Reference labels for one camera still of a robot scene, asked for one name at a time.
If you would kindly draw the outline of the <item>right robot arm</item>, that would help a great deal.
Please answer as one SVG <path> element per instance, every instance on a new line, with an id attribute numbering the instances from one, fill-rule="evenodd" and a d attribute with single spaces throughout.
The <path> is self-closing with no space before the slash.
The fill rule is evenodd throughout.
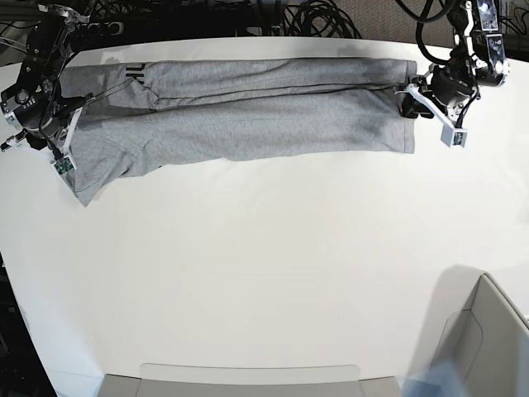
<path id="1" fill-rule="evenodd" d="M 90 1 L 2 1 L 2 22 L 34 22 L 14 84 L 1 92 L 1 111 L 16 137 L 60 153 L 59 135 L 84 97 L 62 98 L 60 76 L 73 56 L 71 36 L 90 22 Z"/>

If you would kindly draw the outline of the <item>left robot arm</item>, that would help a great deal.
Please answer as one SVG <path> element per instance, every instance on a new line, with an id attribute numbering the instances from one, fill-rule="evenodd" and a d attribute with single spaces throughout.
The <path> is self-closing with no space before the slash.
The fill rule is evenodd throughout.
<path id="1" fill-rule="evenodd" d="M 416 22 L 415 40 L 422 55 L 431 62 L 428 75 L 417 76 L 409 83 L 432 101 L 419 103 L 408 93 L 401 114 L 405 118 L 433 118 L 435 110 L 461 128 L 470 106 L 480 98 L 483 86 L 499 87 L 508 76 L 508 59 L 499 29 L 497 8 L 493 1 L 442 1 L 441 10 L 431 15 L 432 1 L 417 15 L 404 2 L 399 7 Z M 448 59 L 435 57 L 427 49 L 422 34 L 425 25 L 446 18 L 455 38 L 455 48 Z"/>

